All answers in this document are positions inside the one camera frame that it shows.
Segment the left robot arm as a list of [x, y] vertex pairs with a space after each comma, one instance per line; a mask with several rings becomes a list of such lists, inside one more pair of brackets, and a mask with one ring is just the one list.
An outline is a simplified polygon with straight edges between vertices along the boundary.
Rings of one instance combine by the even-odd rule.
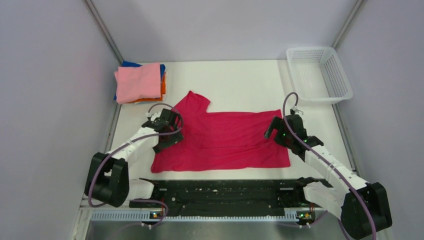
[[156, 154], [181, 142], [183, 119], [176, 109], [147, 113], [147, 121], [114, 150], [93, 155], [84, 193], [91, 207], [120, 207], [141, 199], [147, 206], [160, 202], [160, 193], [150, 180], [130, 176], [130, 168], [149, 151]]

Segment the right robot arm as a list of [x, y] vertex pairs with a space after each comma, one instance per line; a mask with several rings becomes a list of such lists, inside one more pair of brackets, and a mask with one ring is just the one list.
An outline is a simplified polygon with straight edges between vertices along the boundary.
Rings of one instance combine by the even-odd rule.
[[393, 225], [384, 186], [364, 180], [338, 161], [318, 137], [307, 134], [300, 115], [275, 116], [264, 137], [268, 139], [273, 131], [278, 145], [291, 150], [330, 185], [313, 177], [299, 178], [293, 192], [297, 205], [322, 207], [338, 218], [344, 232], [355, 240], [376, 236]]

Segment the magenta t shirt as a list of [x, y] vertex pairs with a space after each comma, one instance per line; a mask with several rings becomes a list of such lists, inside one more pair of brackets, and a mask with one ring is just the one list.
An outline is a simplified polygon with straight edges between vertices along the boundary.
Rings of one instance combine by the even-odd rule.
[[208, 112], [210, 100], [189, 91], [175, 108], [184, 139], [154, 157], [152, 173], [288, 168], [288, 150], [264, 134], [280, 110]]

